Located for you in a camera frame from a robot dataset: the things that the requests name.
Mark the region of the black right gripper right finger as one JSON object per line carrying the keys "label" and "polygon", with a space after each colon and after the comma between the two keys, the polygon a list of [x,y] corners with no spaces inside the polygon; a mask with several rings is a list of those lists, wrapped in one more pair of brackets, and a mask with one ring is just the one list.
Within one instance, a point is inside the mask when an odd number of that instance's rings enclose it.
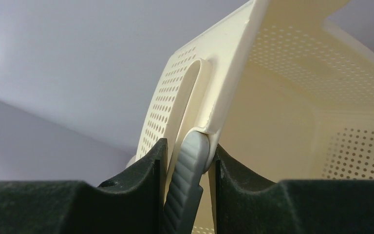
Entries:
{"label": "black right gripper right finger", "polygon": [[374,234],[374,180],[275,183],[221,146],[214,166],[219,234]]}

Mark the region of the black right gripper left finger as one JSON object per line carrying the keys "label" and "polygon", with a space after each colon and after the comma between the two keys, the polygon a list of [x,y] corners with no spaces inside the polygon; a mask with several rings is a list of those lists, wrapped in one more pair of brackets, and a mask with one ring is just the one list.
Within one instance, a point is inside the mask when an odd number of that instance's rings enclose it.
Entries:
{"label": "black right gripper left finger", "polygon": [[160,234],[168,142],[95,187],[80,180],[0,181],[0,234]]}

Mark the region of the cream perforated basket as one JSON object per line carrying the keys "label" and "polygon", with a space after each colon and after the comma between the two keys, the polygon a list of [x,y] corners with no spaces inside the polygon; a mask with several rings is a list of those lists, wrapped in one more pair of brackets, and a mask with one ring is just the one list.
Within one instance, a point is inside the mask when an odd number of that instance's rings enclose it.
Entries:
{"label": "cream perforated basket", "polygon": [[346,4],[251,0],[169,57],[134,158],[167,140],[162,234],[217,234],[218,146],[275,183],[374,180],[374,53],[327,20]]}

